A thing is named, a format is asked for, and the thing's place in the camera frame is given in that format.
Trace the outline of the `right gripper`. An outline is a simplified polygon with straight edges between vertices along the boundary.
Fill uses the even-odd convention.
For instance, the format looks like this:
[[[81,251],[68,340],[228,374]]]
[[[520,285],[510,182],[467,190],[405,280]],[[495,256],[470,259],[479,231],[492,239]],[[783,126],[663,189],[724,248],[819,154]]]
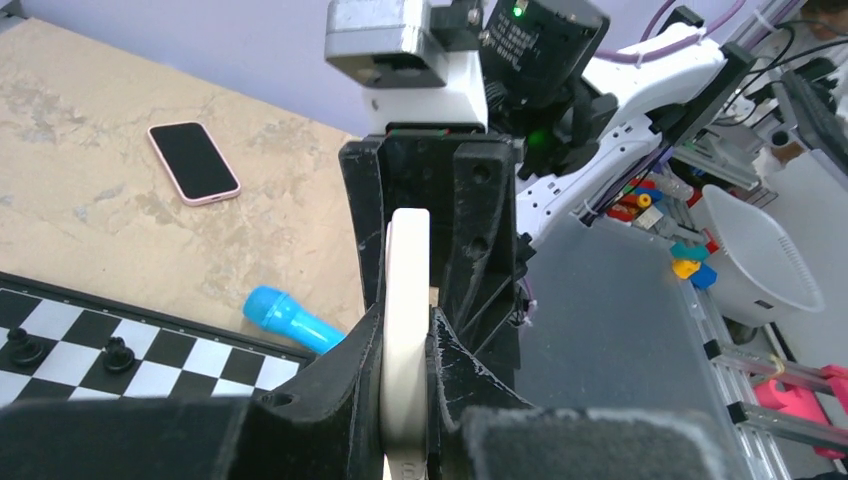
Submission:
[[[521,368],[518,283],[534,253],[516,230],[515,165],[524,153],[508,135],[448,129],[395,129],[339,151],[365,310],[382,293],[384,199],[445,198],[438,304],[460,343],[509,388]]]

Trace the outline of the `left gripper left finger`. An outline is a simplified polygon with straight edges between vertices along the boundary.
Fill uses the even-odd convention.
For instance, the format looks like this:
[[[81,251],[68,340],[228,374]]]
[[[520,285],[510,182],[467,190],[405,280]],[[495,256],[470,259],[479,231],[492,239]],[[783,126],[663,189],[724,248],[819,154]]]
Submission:
[[[24,401],[1,412],[5,479],[379,479],[383,319],[259,400]]]

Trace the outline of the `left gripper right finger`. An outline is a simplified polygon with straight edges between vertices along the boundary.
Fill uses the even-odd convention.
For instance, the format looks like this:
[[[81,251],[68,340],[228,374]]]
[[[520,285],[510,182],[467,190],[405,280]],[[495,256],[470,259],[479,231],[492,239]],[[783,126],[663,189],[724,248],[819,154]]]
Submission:
[[[459,341],[444,312],[426,341],[430,479],[743,479],[706,416],[633,408],[541,408]]]

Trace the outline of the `white phone case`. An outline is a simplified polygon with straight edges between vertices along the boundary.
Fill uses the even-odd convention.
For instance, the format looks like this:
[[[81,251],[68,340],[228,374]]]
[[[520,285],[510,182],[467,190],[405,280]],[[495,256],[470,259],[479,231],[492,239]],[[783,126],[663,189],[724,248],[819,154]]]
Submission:
[[[396,210],[385,253],[380,431],[393,479],[426,477],[430,214]]]

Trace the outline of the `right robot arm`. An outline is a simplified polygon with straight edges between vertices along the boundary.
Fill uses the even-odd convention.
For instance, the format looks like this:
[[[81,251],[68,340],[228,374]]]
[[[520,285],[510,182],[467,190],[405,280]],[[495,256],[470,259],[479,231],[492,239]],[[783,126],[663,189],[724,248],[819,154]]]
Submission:
[[[333,1],[324,55],[362,89],[370,127],[339,153],[363,300],[382,296],[392,214],[429,215],[429,284],[463,345],[506,383],[550,225],[592,223],[635,176],[702,130],[753,65],[674,13],[603,52],[588,1]]]

